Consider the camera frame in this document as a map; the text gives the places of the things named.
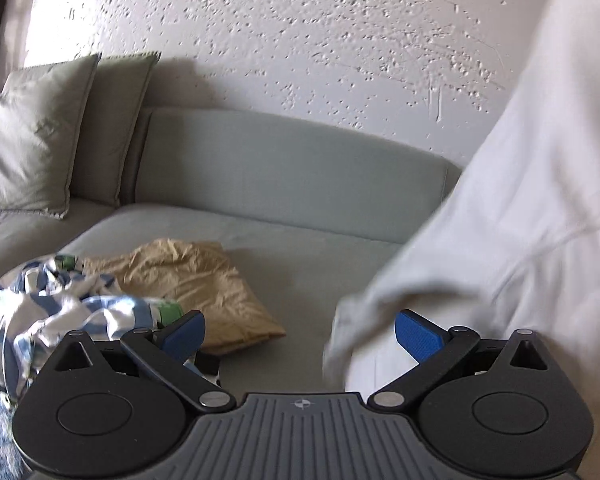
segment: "sofa seat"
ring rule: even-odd
[[[113,210],[72,198],[69,213],[62,220],[37,214],[0,214],[0,277],[22,262],[57,252]]]
[[[222,386],[245,392],[323,392],[322,349],[338,300],[366,286],[400,248],[231,216],[135,204],[118,209],[62,252],[78,256],[127,253],[156,238],[215,240],[287,336],[222,359]]]

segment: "blue gripper pad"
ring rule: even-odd
[[[447,332],[414,312],[395,318],[395,338],[417,362],[422,363],[446,343]]]
[[[183,363],[202,346],[204,339],[205,317],[198,315],[169,334],[160,345],[160,350]]]

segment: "metal screw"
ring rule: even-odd
[[[374,396],[374,401],[384,408],[396,408],[404,403],[404,397],[398,392],[380,392]]]
[[[200,395],[199,401],[207,408],[222,408],[231,401],[231,397],[224,392],[207,392]]]

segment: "crumpled beige fabric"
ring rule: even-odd
[[[205,315],[202,349],[222,355],[286,335],[257,300],[222,246],[160,238],[129,254],[85,258],[85,274],[112,274],[130,296],[177,301]]]

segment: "textured white wall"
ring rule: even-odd
[[[465,164],[506,104],[544,2],[34,0],[23,61],[161,50],[148,104],[285,114]]]

